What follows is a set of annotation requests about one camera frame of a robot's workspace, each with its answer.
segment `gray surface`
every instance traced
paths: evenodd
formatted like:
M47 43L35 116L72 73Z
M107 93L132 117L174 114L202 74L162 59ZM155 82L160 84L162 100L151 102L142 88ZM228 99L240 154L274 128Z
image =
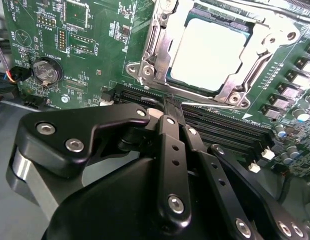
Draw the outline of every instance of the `gray surface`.
M48 226L40 208L15 192L6 181L6 170L20 118L28 110L0 104L0 240L40 240ZM89 166L83 174L83 184L112 172L137 157L132 152L125 158L107 159Z

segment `silver screw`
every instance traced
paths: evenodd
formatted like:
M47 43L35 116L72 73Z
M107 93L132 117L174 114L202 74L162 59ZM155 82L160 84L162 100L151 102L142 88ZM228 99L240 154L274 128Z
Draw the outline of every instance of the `silver screw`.
M189 128L188 130L189 130L190 133L193 134L193 135L196 135L196 134L197 134L196 130L193 129L193 128Z
M70 101L70 97L67 94L63 94L61 96L61 101L66 104Z
M71 138L66 141L66 148L71 152L80 153L84 149L84 144L76 138Z
M51 135L56 132L56 129L50 123L45 122L37 125L37 131L43 135Z
M222 155L225 154L224 150L221 149L220 147L217 147L216 150L217 150L220 154L222 154Z
M151 67L147 66L147 65L144 66L143 72L144 72L144 75L146 75L146 76L150 76L154 73L153 70L151 69Z
M176 214L181 214L184 211L184 204L180 198L176 196L170 196L168 198L168 205Z
M169 122L170 124L175 124L175 121L169 117L167 118L167 122Z
M303 232L299 229L299 227L297 227L294 223L291 224L291 226L293 227L295 233L300 236L301 238L304 236Z
M236 219L236 227L245 238L248 239L251 237L251 231L243 220Z
M137 113L140 115L140 116L142 116L142 117L144 117L146 114L143 112L143 111L141 111L141 110L137 110Z
M291 232L290 232L289 228L285 224L283 224L281 221L279 221L278 225L279 225L280 229L282 230L282 232L286 236L291 237Z

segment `black mechanical arm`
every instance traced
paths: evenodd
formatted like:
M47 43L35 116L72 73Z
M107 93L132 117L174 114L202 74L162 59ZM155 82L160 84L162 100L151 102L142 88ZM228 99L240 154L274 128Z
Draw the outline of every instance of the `black mechanical arm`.
M308 239L233 154L204 146L179 105L162 107L159 115L127 103L21 119L7 180L50 220L43 240ZM86 166L129 151L139 158L83 187Z

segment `green circuit board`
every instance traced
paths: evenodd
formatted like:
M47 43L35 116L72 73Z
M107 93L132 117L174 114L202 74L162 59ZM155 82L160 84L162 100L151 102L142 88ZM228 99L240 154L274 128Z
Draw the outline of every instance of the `green circuit board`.
M53 108L74 109L98 106L104 87L124 84L142 89L126 73L125 66L141 58L154 7L151 0L3 0L3 4L14 65L30 68L36 59L45 56L56 60L64 73L63 79L51 88L42 87L34 77L20 82L23 95L46 98ZM214 4L252 17L249 12ZM305 11L293 4L290 10ZM283 149L292 144L299 147L301 156L291 165L291 171L304 177L310 176L310 119L299 123L291 111L300 106L310 114L310 105L304 98L309 91L301 92L279 119L270 119L261 112L278 86L287 81L285 74L294 68L297 59L306 55L310 45L310 27L298 22L295 25L301 32L300 39L276 51L247 96L251 106L245 110L211 111L266 128L278 123L293 127L296 131L279 142ZM70 97L67 103L62 101L63 95ZM280 162L276 157L267 166L271 168Z

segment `cpu socket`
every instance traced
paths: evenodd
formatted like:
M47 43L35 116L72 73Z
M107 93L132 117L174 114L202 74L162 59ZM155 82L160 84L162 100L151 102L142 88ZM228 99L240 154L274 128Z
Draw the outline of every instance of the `cpu socket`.
M143 56L126 71L145 89L177 95L185 104L245 109L276 50L300 36L290 20L262 17L199 0L157 0Z

